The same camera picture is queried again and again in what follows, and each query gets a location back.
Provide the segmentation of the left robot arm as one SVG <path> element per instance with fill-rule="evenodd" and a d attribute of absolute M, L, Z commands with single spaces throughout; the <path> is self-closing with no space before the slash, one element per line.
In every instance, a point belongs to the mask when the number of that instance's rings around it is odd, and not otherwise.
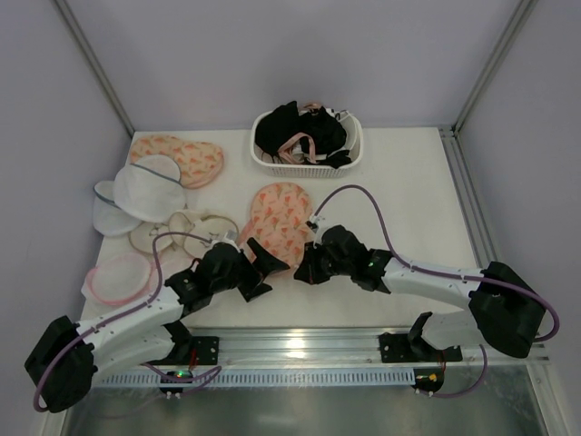
<path fill-rule="evenodd" d="M 214 294 L 236 289 L 250 301 L 270 291 L 266 278 L 290 266 L 255 239 L 248 245 L 252 259 L 231 241 L 215 242 L 192 266 L 160 277 L 154 291 L 138 300 L 92 320 L 61 316 L 50 322 L 25 360 L 35 385 L 34 409 L 64 411 L 115 370 L 182 351 L 172 331 L 182 318 L 208 306 Z"/>

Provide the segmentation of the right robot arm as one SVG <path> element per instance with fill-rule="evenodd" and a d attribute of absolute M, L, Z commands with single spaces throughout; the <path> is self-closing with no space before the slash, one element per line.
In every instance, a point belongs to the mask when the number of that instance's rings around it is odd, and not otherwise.
<path fill-rule="evenodd" d="M 455 312 L 424 312 L 408 334 L 421 359 L 452 346 L 489 345 L 524 359 L 546 313 L 532 288 L 508 265 L 454 269 L 416 263 L 388 250 L 369 249 L 341 225 L 306 243 L 294 278 L 309 285 L 347 276 L 361 289 L 443 302 Z"/>

